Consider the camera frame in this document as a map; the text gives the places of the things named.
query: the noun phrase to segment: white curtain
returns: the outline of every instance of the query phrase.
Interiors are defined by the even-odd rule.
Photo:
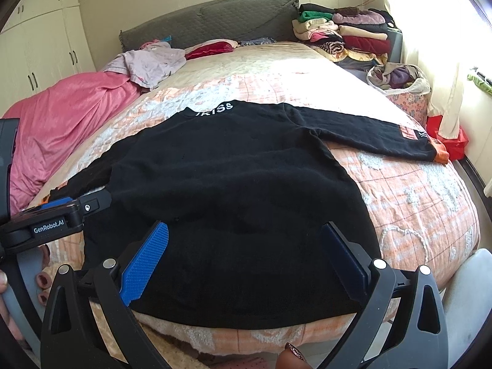
[[[466,75],[492,62],[490,29],[469,0],[384,2],[403,33],[402,62],[419,66],[429,78],[429,116],[444,117],[439,135],[457,138]]]

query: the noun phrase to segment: closet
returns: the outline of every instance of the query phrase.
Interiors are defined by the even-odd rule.
[[[21,0],[0,33],[0,114],[65,77],[94,70],[78,0]]]

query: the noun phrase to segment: red pillow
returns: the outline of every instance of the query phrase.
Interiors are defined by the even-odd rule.
[[[186,54],[184,57],[188,59],[206,57],[208,55],[216,55],[222,53],[232,53],[234,51],[234,47],[232,47],[227,42],[217,42],[213,44],[208,44],[206,46],[202,46],[197,48],[196,50],[191,51]]]

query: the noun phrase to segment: red bag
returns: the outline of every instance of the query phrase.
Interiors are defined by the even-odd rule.
[[[442,144],[445,145],[448,153],[449,160],[454,161],[456,159],[464,158],[464,148],[467,146],[469,140],[468,136],[459,127],[458,137],[456,139],[445,139],[437,134],[439,131],[439,126],[441,126],[442,115],[437,115],[437,117],[430,117],[427,119],[427,133],[429,136],[438,139]]]

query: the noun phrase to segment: gray headboard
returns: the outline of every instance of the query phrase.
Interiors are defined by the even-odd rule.
[[[185,49],[212,39],[246,41],[271,37],[296,41],[292,19],[299,0],[215,0],[154,18],[120,33],[123,52],[154,39],[172,36],[172,46]]]

